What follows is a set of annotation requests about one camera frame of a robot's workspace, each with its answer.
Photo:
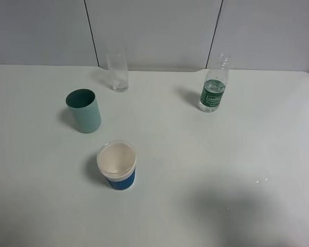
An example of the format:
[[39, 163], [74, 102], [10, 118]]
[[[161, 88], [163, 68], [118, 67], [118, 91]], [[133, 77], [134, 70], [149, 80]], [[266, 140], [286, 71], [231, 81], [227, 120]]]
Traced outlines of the teal plastic cup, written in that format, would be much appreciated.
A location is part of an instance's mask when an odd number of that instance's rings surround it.
[[80, 132], [93, 133], [100, 127], [101, 115], [92, 90], [75, 90], [68, 94], [65, 103]]

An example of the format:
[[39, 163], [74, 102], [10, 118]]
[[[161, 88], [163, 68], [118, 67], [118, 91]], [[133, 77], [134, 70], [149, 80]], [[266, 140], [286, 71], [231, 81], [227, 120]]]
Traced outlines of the blue sleeved paper cup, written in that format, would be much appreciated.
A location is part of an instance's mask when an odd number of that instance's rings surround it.
[[136, 152], [126, 141], [114, 140], [101, 147], [97, 166], [109, 185], [115, 190], [129, 188], [135, 179]]

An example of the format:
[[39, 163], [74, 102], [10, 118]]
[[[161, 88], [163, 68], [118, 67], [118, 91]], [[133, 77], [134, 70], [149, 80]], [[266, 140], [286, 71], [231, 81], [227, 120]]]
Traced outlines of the tall clear drinking glass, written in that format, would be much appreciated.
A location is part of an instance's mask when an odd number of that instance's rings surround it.
[[123, 49], [107, 51], [107, 65], [115, 92], [125, 92], [129, 88], [128, 66]]

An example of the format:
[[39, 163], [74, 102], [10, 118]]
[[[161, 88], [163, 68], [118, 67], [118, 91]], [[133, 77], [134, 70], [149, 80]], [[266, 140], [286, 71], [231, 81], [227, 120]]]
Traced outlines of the clear bottle with green label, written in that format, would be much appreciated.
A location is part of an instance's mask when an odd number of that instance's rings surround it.
[[223, 52], [217, 57], [216, 64], [209, 70], [204, 80], [198, 108], [206, 113], [215, 112], [221, 102], [229, 79], [230, 57]]

